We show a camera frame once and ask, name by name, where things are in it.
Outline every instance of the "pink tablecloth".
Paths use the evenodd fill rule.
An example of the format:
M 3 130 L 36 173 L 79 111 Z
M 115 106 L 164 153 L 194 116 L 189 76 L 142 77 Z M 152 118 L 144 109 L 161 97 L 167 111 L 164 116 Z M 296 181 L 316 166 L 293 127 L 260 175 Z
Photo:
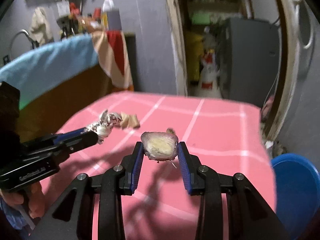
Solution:
M 96 121 L 106 108 L 137 114 L 140 129 L 113 129 L 104 144 L 72 154 L 61 164 L 59 173 L 42 181 L 48 204 L 77 174 L 97 175 L 119 164 L 123 156 L 132 153 L 143 132 L 171 127 L 202 164 L 222 174 L 242 172 L 275 209 L 274 174 L 260 142 L 258 108 L 226 100 L 121 92 L 75 114 L 60 132 Z M 126 239 L 195 239 L 199 198 L 187 194 L 179 167 L 175 169 L 171 163 L 157 163 L 145 156 L 138 189 L 133 196 L 122 197 L 122 207 Z M 97 239 L 97 217 L 95 212 L 93 239 Z M 227 237 L 225 226 L 224 238 Z

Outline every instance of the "onion slice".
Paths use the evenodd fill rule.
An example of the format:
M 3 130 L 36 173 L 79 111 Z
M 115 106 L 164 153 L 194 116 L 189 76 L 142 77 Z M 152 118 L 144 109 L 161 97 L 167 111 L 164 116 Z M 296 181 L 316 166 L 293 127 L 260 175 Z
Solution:
M 150 160 L 174 160 L 178 155 L 178 137 L 166 132 L 144 132 L 141 141 Z

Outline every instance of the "blue gripper pad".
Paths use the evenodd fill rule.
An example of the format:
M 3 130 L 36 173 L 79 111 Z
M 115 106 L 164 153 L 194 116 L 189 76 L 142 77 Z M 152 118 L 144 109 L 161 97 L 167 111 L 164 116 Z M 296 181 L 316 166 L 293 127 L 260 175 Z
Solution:
M 201 195 L 204 192 L 205 182 L 197 174 L 201 165 L 198 156 L 188 152 L 185 142 L 178 143 L 178 160 L 182 174 L 183 184 L 189 195 Z
M 139 149 L 137 149 L 137 158 L 134 163 L 132 176 L 131 176 L 131 190 L 132 193 L 137 189 L 141 167 L 142 167 L 142 161 L 143 161 L 144 153 L 143 153 L 143 144 L 141 143 L 139 146 Z
M 125 167 L 125 175 L 119 180 L 119 188 L 122 195 L 131 196 L 137 189 L 143 157 L 142 142 L 136 143 L 132 154 L 123 157 L 121 165 Z

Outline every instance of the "human hand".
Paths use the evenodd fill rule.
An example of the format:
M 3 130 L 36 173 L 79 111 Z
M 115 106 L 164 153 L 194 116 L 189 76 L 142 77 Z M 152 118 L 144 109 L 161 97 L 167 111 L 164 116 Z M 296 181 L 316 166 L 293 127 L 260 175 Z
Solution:
M 40 182 L 36 182 L 30 186 L 31 195 L 29 195 L 29 215 L 31 218 L 42 217 L 45 210 L 45 199 L 42 193 L 42 187 Z M 24 198 L 17 192 L 8 193 L 0 190 L 0 195 L 3 200 L 11 207 L 15 205 L 21 205 L 24 202 Z

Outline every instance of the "faucet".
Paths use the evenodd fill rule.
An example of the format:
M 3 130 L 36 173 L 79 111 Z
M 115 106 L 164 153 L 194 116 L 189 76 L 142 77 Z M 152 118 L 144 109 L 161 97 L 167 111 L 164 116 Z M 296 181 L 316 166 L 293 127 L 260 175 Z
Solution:
M 36 48 L 39 47 L 38 41 L 34 41 L 33 39 L 31 39 L 29 33 L 28 33 L 26 30 L 23 30 L 23 29 L 22 29 L 22 30 L 19 30 L 18 33 L 13 36 L 13 38 L 12 38 L 12 40 L 11 40 L 11 42 L 10 42 L 10 46 L 9 46 L 9 60 L 10 60 L 10 61 L 12 61 L 11 50 L 12 50 L 13 42 L 14 42 L 14 40 L 16 39 L 16 37 L 17 37 L 19 34 L 21 34 L 21 33 L 23 33 L 23 34 L 28 38 L 28 40 L 30 41 L 30 43 L 31 43 L 31 45 L 32 45 L 32 49 L 34 49 L 35 46 L 36 46 Z

